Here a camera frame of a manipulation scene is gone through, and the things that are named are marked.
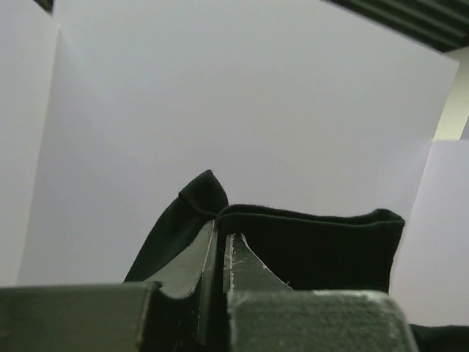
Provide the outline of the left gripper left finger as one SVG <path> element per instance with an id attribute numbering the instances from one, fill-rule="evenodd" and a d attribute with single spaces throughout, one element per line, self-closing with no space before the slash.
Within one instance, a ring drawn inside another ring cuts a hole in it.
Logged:
<path id="1" fill-rule="evenodd" d="M 1 290 L 2 351 L 203 351 L 218 233 L 143 282 Z"/>

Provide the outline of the black t shirt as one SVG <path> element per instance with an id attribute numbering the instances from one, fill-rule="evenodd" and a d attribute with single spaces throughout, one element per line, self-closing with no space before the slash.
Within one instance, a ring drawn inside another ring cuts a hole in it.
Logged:
<path id="1" fill-rule="evenodd" d="M 243 235 L 254 254 L 293 290 L 369 290 L 389 295 L 391 266 L 405 220 L 386 209 L 361 216 L 314 216 L 259 205 L 230 205 L 211 171 L 185 186 L 164 210 L 126 280 L 143 282 L 164 268 L 214 222 L 218 233 L 207 344 L 228 348 L 224 259 L 229 235 Z M 466 351 L 466 326 L 407 323 L 417 351 Z"/>

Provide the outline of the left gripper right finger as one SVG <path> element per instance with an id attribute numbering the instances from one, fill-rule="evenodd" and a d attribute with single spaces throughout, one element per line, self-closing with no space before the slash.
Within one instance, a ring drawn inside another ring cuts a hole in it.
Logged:
<path id="1" fill-rule="evenodd" d="M 410 327 L 385 293 L 293 290 L 229 235 L 224 292 L 230 351 L 417 351 Z"/>

